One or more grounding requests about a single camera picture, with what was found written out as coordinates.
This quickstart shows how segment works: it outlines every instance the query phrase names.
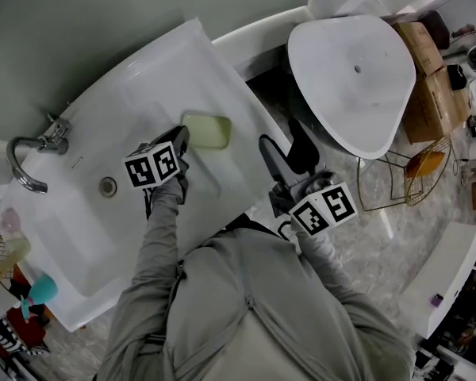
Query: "pink object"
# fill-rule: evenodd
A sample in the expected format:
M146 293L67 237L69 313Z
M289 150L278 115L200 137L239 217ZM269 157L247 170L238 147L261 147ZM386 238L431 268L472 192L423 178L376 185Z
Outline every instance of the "pink object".
M8 234L12 234L21 230L21 221L19 219L19 215L12 207L2 213L0 230L3 230Z

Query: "person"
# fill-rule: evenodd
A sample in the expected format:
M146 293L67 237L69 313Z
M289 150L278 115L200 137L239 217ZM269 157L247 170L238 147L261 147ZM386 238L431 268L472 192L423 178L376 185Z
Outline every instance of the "person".
M183 172L152 193L97 380L409 380L414 353L355 292L327 236L295 245L245 215L179 261Z

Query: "orange object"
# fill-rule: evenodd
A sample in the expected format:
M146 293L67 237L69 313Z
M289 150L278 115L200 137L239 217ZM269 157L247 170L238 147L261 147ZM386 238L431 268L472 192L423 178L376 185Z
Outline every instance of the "orange object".
M407 178L416 178L417 176L426 176L433 173L444 160L444 152L430 152L429 154L418 154L409 161L405 167L405 176Z

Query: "fiducial marker cube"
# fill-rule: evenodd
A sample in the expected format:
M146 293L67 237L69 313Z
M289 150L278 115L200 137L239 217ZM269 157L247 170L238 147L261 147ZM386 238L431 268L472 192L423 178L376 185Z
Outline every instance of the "fiducial marker cube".
M180 172L178 159L171 142L141 145L124 159L132 187L158 187Z
M289 214L314 237L331 227L341 225L357 213L347 184L339 183L308 194Z

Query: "gray sweatshirt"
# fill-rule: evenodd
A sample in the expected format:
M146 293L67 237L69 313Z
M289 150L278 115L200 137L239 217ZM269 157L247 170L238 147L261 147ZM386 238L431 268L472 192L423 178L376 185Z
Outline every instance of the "gray sweatshirt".
M181 198L175 179L154 192L99 381L201 380L250 311L311 379L411 379L413 350L366 295L352 290L328 237L299 233L298 256L289 241L236 229L179 262Z

